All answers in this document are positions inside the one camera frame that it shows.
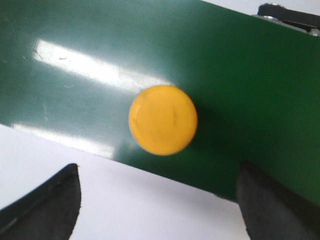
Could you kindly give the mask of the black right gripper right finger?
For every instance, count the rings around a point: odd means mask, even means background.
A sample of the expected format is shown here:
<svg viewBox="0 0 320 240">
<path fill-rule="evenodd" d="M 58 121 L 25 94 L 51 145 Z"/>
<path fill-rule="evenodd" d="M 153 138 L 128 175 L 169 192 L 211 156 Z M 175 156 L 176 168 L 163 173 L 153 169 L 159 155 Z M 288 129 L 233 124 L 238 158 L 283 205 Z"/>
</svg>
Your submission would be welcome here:
<svg viewBox="0 0 320 240">
<path fill-rule="evenodd" d="M 320 238 L 320 208 L 249 162 L 240 165 L 236 198 L 252 240 Z"/>
</svg>

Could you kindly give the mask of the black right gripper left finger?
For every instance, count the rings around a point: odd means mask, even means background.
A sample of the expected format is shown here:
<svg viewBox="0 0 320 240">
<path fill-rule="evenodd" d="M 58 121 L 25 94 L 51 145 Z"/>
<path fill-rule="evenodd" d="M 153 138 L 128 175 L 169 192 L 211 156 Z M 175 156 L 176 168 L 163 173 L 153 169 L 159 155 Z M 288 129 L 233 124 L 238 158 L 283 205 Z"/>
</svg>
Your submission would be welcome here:
<svg viewBox="0 0 320 240">
<path fill-rule="evenodd" d="M 55 175 L 0 211 L 2 240 L 68 240 L 81 208 L 78 166 Z"/>
</svg>

